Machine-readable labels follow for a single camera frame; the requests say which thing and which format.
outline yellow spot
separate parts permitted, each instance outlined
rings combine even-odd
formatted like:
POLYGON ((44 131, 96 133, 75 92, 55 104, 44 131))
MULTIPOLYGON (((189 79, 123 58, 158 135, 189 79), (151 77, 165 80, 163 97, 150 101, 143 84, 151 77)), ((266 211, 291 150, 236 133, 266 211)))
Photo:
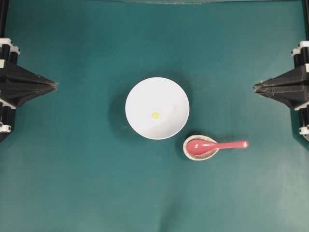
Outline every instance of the yellow spot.
POLYGON ((160 113, 159 113, 159 112, 154 112, 154 113, 151 115, 151 117, 152 117, 153 119, 158 119, 158 118, 160 117, 160 113))

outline black pole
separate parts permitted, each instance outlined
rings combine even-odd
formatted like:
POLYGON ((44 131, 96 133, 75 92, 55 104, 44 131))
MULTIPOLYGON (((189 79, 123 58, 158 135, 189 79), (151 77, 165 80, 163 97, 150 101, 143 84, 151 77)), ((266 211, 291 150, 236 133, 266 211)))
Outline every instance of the black pole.
POLYGON ((10 58, 9 61, 13 64, 17 64, 17 58, 18 58, 18 53, 17 52, 11 52, 10 53, 10 58))
POLYGON ((9 106, 4 106, 2 108, 1 120, 4 125, 10 125, 10 115, 11 108, 9 106))
POLYGON ((4 38, 8 8, 9 8, 9 0, 0 0, 0 38, 4 38))
POLYGON ((0 101, 0 127, 2 127, 2 123, 1 123, 2 106, 3 106, 3 103, 0 101))
POLYGON ((11 47, 8 44, 2 44, 0 59, 9 60, 11 47))

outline teal surface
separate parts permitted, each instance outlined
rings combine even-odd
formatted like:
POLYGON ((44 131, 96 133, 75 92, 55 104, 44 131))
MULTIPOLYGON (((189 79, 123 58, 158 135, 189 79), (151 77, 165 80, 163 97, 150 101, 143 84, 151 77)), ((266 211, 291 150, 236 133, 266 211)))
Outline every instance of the teal surface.
POLYGON ((309 231, 308 145, 287 107, 252 90, 293 68, 300 1, 16 0, 6 34, 19 65, 59 88, 20 108, 0 144, 1 232, 309 231), (162 141, 136 134, 124 112, 154 76, 191 104, 162 141), (251 146, 194 162, 182 143, 196 133, 251 146))

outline spoon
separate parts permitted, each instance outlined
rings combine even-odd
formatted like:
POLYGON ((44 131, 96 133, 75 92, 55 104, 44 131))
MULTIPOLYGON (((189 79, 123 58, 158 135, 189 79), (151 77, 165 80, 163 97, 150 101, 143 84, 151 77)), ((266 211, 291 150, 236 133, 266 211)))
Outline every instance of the spoon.
POLYGON ((206 152, 215 150, 215 149, 227 149, 227 148, 247 148, 249 147, 248 141, 238 141, 230 143, 212 143, 201 139, 194 139, 188 142, 186 149, 187 151, 195 156, 200 156, 206 152))

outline speckled dish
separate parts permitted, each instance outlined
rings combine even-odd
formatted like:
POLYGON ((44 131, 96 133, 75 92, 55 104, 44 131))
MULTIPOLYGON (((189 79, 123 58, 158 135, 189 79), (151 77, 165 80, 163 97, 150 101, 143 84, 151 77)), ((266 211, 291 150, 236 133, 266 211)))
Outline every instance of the speckled dish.
POLYGON ((201 140, 205 140, 205 141, 208 141, 208 142, 211 142, 211 143, 217 143, 216 141, 214 141, 213 139, 211 139, 210 137, 207 137, 207 136, 204 136, 204 135, 192 135, 190 137, 188 137, 184 143, 183 143, 183 152, 185 153, 185 155, 191 159, 191 160, 194 160, 194 161, 202 161, 202 160, 207 160, 211 157, 213 157, 218 151, 219 149, 214 149, 212 151, 209 151, 209 152, 206 152, 202 155, 192 155, 190 154, 187 149, 186 149, 186 146, 187 146, 187 143, 190 142, 191 140, 194 140, 194 139, 201 139, 201 140))

